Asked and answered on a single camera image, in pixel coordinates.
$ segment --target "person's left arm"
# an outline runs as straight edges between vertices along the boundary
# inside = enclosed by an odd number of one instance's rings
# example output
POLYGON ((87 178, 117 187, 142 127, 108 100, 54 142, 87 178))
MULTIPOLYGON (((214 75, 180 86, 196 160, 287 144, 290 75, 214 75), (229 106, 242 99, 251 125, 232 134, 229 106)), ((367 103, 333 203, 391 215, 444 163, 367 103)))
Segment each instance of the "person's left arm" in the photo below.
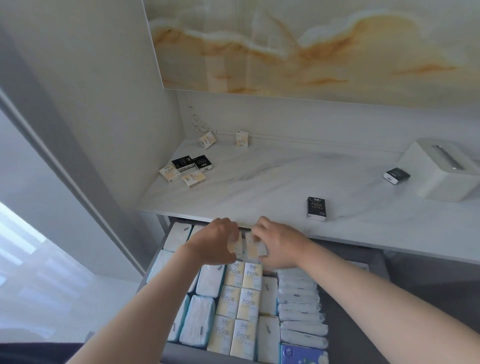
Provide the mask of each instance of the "person's left arm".
POLYGON ((204 264, 233 263, 235 254, 228 251, 227 240, 238 233, 237 224, 228 218, 217 218, 197 232, 67 364, 158 364, 196 274, 204 264))

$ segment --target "person's left hand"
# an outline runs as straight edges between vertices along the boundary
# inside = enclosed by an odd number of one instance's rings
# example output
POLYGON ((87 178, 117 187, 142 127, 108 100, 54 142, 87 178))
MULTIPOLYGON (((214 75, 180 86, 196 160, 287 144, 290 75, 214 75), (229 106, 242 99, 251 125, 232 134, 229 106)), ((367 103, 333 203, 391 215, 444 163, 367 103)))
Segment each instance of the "person's left hand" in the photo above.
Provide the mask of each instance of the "person's left hand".
POLYGON ((235 262, 235 253, 230 253, 227 241, 237 240, 239 227, 229 218, 216 218, 210 224, 193 235, 186 243, 187 248, 193 249, 202 264, 212 266, 235 262))

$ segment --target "white marble countertop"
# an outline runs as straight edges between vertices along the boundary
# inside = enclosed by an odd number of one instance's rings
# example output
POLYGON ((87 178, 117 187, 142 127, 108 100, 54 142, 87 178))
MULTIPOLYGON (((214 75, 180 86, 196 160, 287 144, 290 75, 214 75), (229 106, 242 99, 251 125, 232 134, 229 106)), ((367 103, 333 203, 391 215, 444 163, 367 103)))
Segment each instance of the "white marble countertop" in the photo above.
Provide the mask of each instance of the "white marble countertop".
POLYGON ((382 178, 395 160, 292 148, 217 142, 203 150, 197 140, 184 140, 172 159, 203 154, 214 166, 205 183, 189 190, 159 175, 139 211, 228 217, 246 228, 265 215, 311 238, 480 264, 480 189, 460 203, 425 200, 408 182, 394 186, 382 178), (307 219, 309 196, 326 200, 326 221, 307 219))

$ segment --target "forearm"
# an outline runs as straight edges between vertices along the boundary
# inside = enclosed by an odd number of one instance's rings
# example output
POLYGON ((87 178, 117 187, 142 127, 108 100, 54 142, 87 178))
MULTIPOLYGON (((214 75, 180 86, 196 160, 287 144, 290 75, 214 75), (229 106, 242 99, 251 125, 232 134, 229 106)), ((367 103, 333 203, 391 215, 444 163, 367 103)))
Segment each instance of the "forearm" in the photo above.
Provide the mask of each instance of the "forearm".
POLYGON ((177 311, 201 266, 195 251, 183 245, 69 364, 158 364, 177 311))
POLYGON ((480 357, 480 336, 430 304, 317 244, 305 244, 299 254, 299 267, 390 363, 474 363, 480 357))

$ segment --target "gray drawer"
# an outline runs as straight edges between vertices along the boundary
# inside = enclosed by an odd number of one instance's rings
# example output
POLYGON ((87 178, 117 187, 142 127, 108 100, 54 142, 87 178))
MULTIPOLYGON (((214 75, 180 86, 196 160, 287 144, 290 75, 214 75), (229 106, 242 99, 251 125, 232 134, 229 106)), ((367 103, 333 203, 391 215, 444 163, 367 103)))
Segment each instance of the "gray drawer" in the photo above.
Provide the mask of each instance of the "gray drawer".
MULTIPOLYGON (((205 225, 205 222, 187 220, 180 218, 170 218, 170 226, 168 233, 174 222, 186 222, 192 225, 205 225)), ((153 263, 163 248, 168 233, 165 234, 161 245, 159 246, 154 259, 148 267, 138 290, 146 283, 146 277, 152 269, 153 263)), ((313 240, 315 243, 324 246, 335 254, 346 260, 366 263, 369 265, 370 271, 390 280, 384 262, 383 252, 379 249, 365 248, 349 244, 333 243, 323 240, 313 240)), ((319 290, 320 299, 322 300, 322 312, 326 314, 325 323, 329 327, 328 335, 329 347, 327 349, 331 364, 371 364, 385 363, 387 360, 375 348, 372 342, 365 336, 355 322, 340 307, 335 300, 330 297, 322 289, 319 290)), ((192 348, 180 344, 168 342, 165 346, 163 356, 163 364, 247 364, 249 360, 226 356, 206 350, 192 348)))

